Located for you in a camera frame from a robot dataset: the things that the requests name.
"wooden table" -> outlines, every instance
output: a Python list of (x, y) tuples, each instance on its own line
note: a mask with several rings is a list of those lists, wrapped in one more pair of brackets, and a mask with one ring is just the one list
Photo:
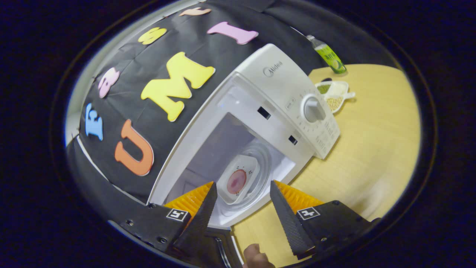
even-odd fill
[[(407, 186), (417, 162), (420, 117), (404, 73), (383, 65), (346, 65), (348, 74), (315, 69), (314, 83), (330, 77), (346, 81), (355, 99), (334, 114), (341, 135), (325, 160), (312, 158), (289, 185), (323, 202), (338, 199), (367, 220), (382, 217)], [(298, 262), (272, 202), (233, 226), (243, 250), (259, 243), (270, 262)]]

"foam letter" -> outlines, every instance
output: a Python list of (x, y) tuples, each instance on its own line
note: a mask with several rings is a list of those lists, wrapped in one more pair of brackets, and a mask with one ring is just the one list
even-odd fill
[(198, 16), (198, 15), (207, 14), (210, 11), (211, 9), (200, 10), (200, 7), (198, 7), (198, 8), (186, 10), (182, 12), (179, 16), (183, 16), (183, 15)]
[(167, 119), (173, 122), (185, 107), (181, 101), (174, 102), (169, 97), (190, 98), (192, 92), (185, 82), (190, 81), (192, 88), (200, 88), (215, 73), (215, 68), (202, 66), (179, 52), (167, 62), (170, 79), (151, 80), (142, 90), (141, 99), (151, 99), (166, 113)]
[(235, 39), (238, 45), (244, 45), (258, 36), (257, 31), (245, 31), (243, 29), (228, 25), (228, 22), (226, 21), (220, 22), (219, 24), (213, 26), (207, 31), (207, 33), (221, 33), (223, 35), (229, 36)]
[(167, 29), (155, 27), (141, 35), (138, 41), (143, 45), (152, 44), (155, 40), (159, 39), (159, 37), (164, 35), (165, 32), (167, 32)]
[(154, 163), (154, 152), (150, 144), (132, 128), (130, 119), (126, 120), (122, 126), (120, 133), (123, 139), (130, 139), (139, 149), (142, 151), (142, 160), (137, 161), (129, 155), (122, 142), (118, 142), (116, 145), (116, 151), (114, 157), (116, 161), (123, 163), (130, 171), (138, 176), (145, 176), (149, 173), (152, 164)]
[(119, 78), (119, 71), (116, 71), (114, 67), (109, 69), (101, 78), (99, 82), (98, 89), (99, 89), (99, 98), (104, 98), (106, 94), (109, 92), (111, 86), (118, 80)]
[(86, 121), (84, 131), (86, 136), (89, 134), (96, 135), (102, 141), (102, 118), (98, 117), (98, 113), (92, 110), (92, 104), (86, 106)]

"blue letter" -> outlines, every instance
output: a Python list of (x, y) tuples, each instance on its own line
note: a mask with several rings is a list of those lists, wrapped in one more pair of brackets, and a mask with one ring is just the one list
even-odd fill
[(100, 141), (102, 141), (102, 118), (98, 117), (98, 113), (94, 110), (91, 110), (91, 107), (92, 104), (90, 103), (88, 106), (86, 106), (86, 136), (93, 134), (96, 135)]

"yellow letter m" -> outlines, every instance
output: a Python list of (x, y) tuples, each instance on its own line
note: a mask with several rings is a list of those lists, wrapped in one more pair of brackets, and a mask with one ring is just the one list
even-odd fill
[(173, 122), (185, 107), (182, 101), (174, 102), (169, 97), (188, 99), (192, 92), (185, 82), (190, 81), (192, 88), (200, 88), (215, 73), (215, 68), (202, 66), (179, 52), (167, 62), (170, 79), (154, 79), (147, 83), (140, 98), (151, 99), (166, 113), (167, 119)]

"midea logo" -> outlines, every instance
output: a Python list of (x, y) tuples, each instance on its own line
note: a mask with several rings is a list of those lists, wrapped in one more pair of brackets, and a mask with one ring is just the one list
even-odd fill
[(276, 72), (276, 70), (278, 70), (278, 68), (283, 65), (282, 62), (277, 62), (273, 67), (265, 67), (263, 68), (263, 73), (265, 76), (267, 77), (271, 77), (274, 75), (274, 72)]

